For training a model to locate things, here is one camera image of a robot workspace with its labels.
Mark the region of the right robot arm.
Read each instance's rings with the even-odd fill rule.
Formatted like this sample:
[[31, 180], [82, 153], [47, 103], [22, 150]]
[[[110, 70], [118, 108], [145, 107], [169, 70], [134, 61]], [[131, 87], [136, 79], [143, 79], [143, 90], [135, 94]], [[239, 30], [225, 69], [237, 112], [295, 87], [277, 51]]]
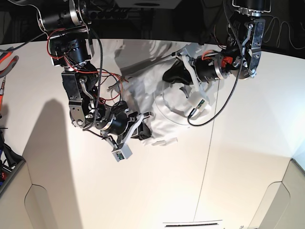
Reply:
[[47, 35], [47, 53], [64, 70], [62, 83], [69, 100], [72, 123], [83, 131], [100, 130], [103, 139], [117, 136], [145, 140], [151, 136], [145, 124], [148, 114], [129, 112], [122, 99], [122, 76], [91, 63], [93, 39], [84, 0], [40, 0], [37, 20]]

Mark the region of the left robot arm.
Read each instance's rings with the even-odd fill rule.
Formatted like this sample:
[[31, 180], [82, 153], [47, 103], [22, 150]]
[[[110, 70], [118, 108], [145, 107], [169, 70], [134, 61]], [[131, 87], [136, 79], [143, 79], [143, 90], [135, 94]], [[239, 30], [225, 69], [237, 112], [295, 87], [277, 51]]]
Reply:
[[261, 16], [270, 12], [269, 0], [234, 0], [235, 12], [226, 16], [227, 42], [221, 51], [207, 51], [187, 61], [198, 81], [209, 83], [227, 78], [230, 74], [239, 79], [256, 76], [261, 58], [261, 47], [265, 19]]

